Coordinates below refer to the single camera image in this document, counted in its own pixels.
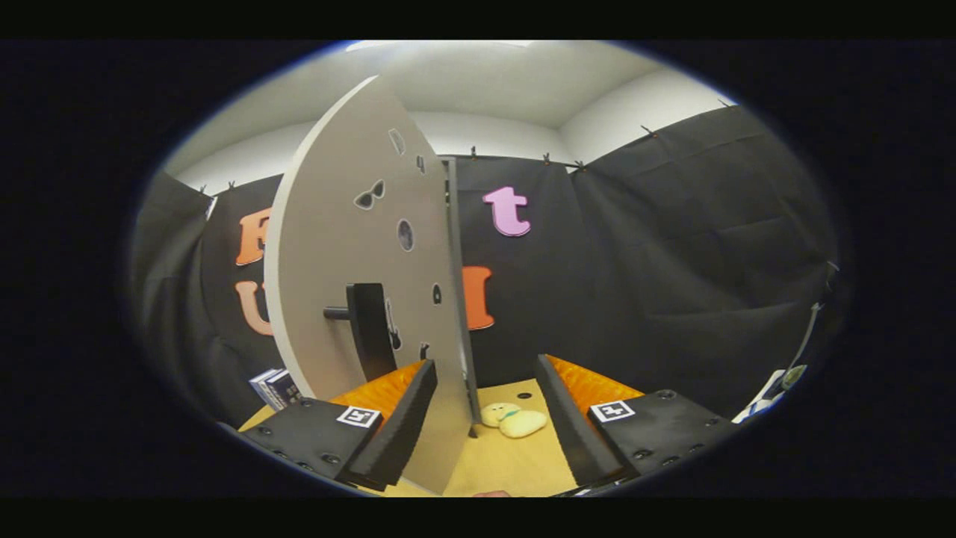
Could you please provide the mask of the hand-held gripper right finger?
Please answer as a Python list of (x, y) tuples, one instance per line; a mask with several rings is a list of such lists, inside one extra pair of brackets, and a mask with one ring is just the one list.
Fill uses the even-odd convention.
[(700, 459), (740, 426), (673, 389), (636, 391), (549, 354), (535, 376), (578, 486), (646, 479)]

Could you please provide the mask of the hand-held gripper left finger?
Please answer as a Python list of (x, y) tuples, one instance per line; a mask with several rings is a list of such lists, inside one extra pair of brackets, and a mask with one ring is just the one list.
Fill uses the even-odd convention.
[(382, 492), (402, 477), (437, 384), (434, 361), (417, 361), (332, 401), (302, 398), (241, 436), (287, 466)]

